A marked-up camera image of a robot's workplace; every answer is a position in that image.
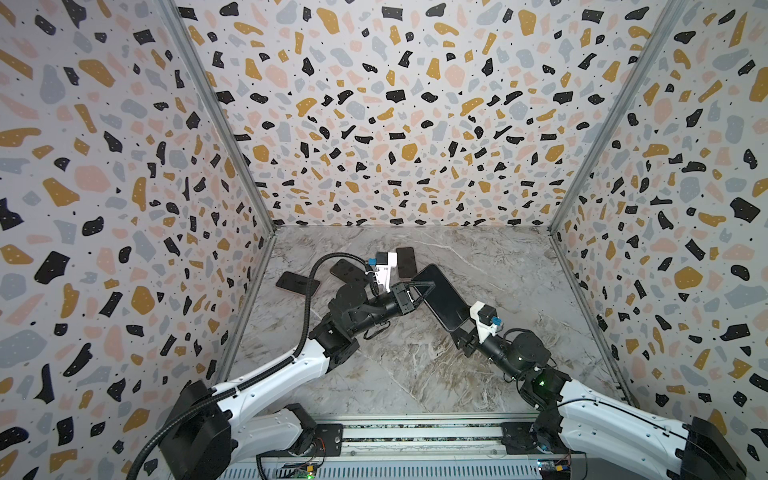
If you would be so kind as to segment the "black phone case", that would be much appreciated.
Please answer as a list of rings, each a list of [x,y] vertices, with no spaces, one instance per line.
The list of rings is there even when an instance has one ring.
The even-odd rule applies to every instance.
[[[434,290],[422,297],[442,327],[453,332],[470,318],[469,305],[436,264],[429,264],[411,281],[433,281]]]

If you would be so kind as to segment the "purple phone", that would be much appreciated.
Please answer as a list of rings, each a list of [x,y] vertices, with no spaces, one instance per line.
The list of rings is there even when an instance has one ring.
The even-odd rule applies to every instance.
[[[321,282],[294,272],[283,272],[275,283],[276,287],[298,295],[305,296],[309,293],[313,296],[319,289]]]

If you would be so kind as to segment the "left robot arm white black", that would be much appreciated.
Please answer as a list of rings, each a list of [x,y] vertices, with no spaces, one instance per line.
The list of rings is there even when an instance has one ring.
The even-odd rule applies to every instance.
[[[346,362],[358,335],[416,310],[435,284],[401,282],[370,298],[359,285],[344,285],[328,312],[308,333],[301,352],[287,352],[234,380],[184,387],[160,432],[159,449],[176,479],[216,479],[231,463],[271,452],[304,453],[317,424],[299,404],[273,414],[265,408]]]

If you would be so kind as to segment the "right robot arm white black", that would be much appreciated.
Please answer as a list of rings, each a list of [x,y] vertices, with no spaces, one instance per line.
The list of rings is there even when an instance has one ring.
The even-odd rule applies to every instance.
[[[456,328],[463,353],[482,353],[515,385],[538,416],[531,428],[543,451],[567,449],[646,479],[744,479],[747,468],[711,422],[663,418],[603,395],[550,365],[550,351],[530,330],[514,339],[478,323]]]

